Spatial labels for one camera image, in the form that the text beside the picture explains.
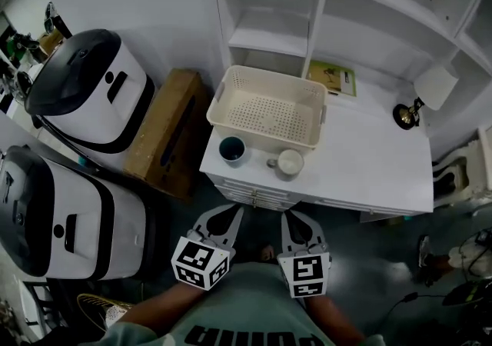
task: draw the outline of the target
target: mug rim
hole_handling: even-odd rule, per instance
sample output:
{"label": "mug rim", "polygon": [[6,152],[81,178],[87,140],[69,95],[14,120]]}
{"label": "mug rim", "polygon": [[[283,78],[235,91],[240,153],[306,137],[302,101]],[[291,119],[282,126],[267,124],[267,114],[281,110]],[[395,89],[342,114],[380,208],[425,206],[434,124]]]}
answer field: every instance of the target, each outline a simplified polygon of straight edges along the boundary
{"label": "mug rim", "polygon": [[[236,138],[236,139],[238,139],[238,140],[242,143],[242,145],[243,145],[243,153],[241,153],[241,156],[239,156],[238,158],[236,158],[236,159],[234,159],[234,160],[229,160],[229,159],[225,158],[225,157],[223,156],[223,154],[221,153],[221,146],[222,146],[222,144],[224,144],[224,141],[225,141],[225,140],[227,140],[227,139],[229,139],[229,138]],[[228,161],[228,162],[230,162],[230,163],[234,163],[234,162],[236,162],[236,161],[241,160],[241,159],[243,158],[243,156],[244,156],[244,154],[245,154],[245,153],[246,153],[246,144],[245,144],[245,143],[244,143],[244,141],[243,141],[240,137],[238,137],[237,135],[229,135],[228,137],[223,138],[223,139],[221,140],[221,143],[218,145],[218,154],[221,156],[222,160],[224,160],[224,161]]]}
{"label": "mug rim", "polygon": [[[290,173],[290,172],[286,172],[286,171],[284,171],[284,170],[282,170],[282,169],[280,168],[280,164],[279,164],[280,157],[282,156],[282,153],[287,152],[287,151],[293,151],[293,152],[297,153],[297,154],[299,155],[299,157],[301,158],[301,169],[300,169],[299,171],[294,172],[294,173]],[[278,159],[277,159],[277,162],[278,162],[278,163],[277,163],[277,167],[280,169],[280,171],[282,171],[284,174],[286,174],[286,175],[290,175],[290,176],[299,174],[299,173],[302,171],[302,168],[304,168],[304,156],[303,156],[303,155],[301,155],[301,153],[299,153],[299,152],[298,152],[298,151],[296,151],[295,149],[290,149],[290,148],[289,148],[289,149],[285,149],[285,150],[283,150],[282,152],[280,152],[280,154],[279,154],[279,156],[278,156]]]}

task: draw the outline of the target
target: beige basket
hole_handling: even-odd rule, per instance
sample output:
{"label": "beige basket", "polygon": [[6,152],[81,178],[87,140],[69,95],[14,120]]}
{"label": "beige basket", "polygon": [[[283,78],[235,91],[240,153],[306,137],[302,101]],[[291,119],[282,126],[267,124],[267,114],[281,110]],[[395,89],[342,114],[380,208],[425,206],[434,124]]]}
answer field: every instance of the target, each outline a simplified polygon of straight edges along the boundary
{"label": "beige basket", "polygon": [[237,135],[247,146],[269,152],[286,148],[307,154],[324,123],[326,88],[317,82],[232,66],[207,112],[221,137]]}

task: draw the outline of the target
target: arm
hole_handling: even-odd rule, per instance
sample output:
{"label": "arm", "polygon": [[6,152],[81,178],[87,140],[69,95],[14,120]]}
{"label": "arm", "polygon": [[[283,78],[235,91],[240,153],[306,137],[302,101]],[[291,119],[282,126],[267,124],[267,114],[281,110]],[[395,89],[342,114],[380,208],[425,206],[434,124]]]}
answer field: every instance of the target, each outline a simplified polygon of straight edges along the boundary
{"label": "arm", "polygon": [[135,305],[119,321],[142,325],[157,335],[167,334],[204,293],[200,288],[180,282],[164,293]]}
{"label": "arm", "polygon": [[316,325],[338,346],[355,346],[365,336],[354,327],[326,295],[305,298],[306,310]]}

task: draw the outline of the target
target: small booklet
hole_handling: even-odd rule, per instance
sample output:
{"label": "small booklet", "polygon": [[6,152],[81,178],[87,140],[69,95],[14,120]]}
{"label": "small booklet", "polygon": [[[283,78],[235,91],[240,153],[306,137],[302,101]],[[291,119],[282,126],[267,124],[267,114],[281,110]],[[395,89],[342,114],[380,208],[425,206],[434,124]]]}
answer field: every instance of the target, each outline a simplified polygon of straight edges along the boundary
{"label": "small booklet", "polygon": [[323,84],[328,91],[357,96],[355,74],[349,68],[311,60],[306,78]]}

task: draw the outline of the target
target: white tabletop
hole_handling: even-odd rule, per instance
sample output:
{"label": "white tabletop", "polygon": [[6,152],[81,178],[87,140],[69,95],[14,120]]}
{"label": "white tabletop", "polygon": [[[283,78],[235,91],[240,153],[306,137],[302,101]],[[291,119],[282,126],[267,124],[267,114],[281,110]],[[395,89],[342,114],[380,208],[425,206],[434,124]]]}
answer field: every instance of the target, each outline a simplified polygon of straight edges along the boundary
{"label": "white tabletop", "polygon": [[318,147],[305,156],[293,181],[281,181],[267,168],[266,161],[278,154],[257,149],[250,149],[240,168],[229,167],[218,154],[215,129],[200,171],[357,205],[432,212],[429,140],[423,127],[405,131],[395,124],[396,104],[396,94],[363,82],[357,82],[357,99],[329,96]]}

